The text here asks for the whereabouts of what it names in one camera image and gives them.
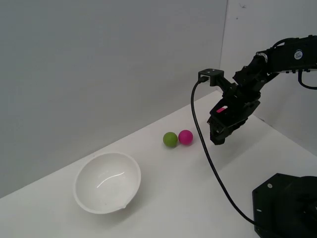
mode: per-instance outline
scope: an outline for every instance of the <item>white wall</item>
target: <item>white wall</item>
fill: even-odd
[[[257,51],[283,38],[316,35],[316,9],[316,0],[229,0],[220,66],[225,77],[232,79]],[[303,73],[303,81],[317,86],[317,72]],[[255,115],[317,155],[317,91],[300,86],[297,74],[280,74],[261,92]]]
[[[1,1],[0,197],[189,104],[198,71],[219,67],[225,11],[224,0]]]

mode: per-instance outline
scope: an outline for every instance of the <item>white table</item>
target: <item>white table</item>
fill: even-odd
[[[251,218],[254,188],[275,173],[317,176],[317,157],[251,116],[224,145],[209,141],[206,124],[220,99],[213,92],[196,102],[211,158],[237,205]],[[167,149],[167,131],[194,132],[190,147]],[[79,169],[106,151],[130,154],[142,173],[128,207],[113,214],[82,210],[72,196]],[[105,148],[0,199],[2,238],[257,238],[231,207],[209,167],[186,106]]]

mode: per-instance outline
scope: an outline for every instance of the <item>robotic arm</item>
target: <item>robotic arm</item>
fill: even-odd
[[[235,73],[230,83],[224,72],[205,69],[198,73],[200,82],[210,80],[210,86],[219,86],[222,99],[210,111],[210,139],[215,145],[225,142],[234,130],[242,126],[260,104],[260,90],[281,72],[298,72],[299,83],[309,89],[317,89],[302,83],[302,72],[317,69],[317,36],[287,38],[266,51],[257,52],[248,66]]]

